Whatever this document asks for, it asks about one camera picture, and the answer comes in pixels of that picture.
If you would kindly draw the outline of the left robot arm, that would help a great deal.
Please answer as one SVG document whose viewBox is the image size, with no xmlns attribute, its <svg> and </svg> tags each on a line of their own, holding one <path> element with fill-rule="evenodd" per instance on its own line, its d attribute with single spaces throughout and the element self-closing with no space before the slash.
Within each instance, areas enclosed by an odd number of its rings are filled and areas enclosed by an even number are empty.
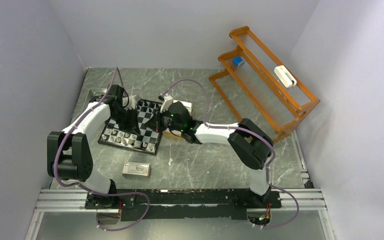
<svg viewBox="0 0 384 240">
<path fill-rule="evenodd" d="M 120 85 L 110 86 L 104 94 L 90 98 L 85 111 L 68 127 L 47 136 L 47 173 L 61 186 L 79 186 L 106 208 L 114 207 L 119 194 L 114 181 L 94 168 L 90 136 L 101 124 L 115 121 L 124 132 L 138 135 L 137 95 L 127 95 Z"/>
</svg>

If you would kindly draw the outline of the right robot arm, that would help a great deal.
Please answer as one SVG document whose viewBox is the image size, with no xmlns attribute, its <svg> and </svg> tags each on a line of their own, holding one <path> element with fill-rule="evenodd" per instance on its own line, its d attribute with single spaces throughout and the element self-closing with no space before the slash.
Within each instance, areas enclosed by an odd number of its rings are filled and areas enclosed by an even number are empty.
<svg viewBox="0 0 384 240">
<path fill-rule="evenodd" d="M 157 108 L 145 125 L 159 133 L 178 131 L 180 137 L 190 144 L 230 146 L 250 169 L 250 202 L 255 207 L 268 202 L 271 187 L 267 180 L 266 161 L 275 155 L 274 142 L 250 119 L 243 118 L 232 124 L 209 124 L 194 119 L 181 102 L 175 102 L 167 108 Z"/>
</svg>

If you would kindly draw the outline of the silver metal tin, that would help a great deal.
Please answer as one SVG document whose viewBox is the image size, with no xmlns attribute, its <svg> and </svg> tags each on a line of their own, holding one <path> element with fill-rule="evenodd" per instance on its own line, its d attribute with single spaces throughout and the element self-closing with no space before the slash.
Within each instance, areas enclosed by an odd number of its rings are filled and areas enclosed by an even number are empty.
<svg viewBox="0 0 384 240">
<path fill-rule="evenodd" d="M 89 102 L 95 97 L 100 98 L 107 92 L 107 90 L 107 88 L 90 88 L 87 92 L 86 101 Z"/>
</svg>

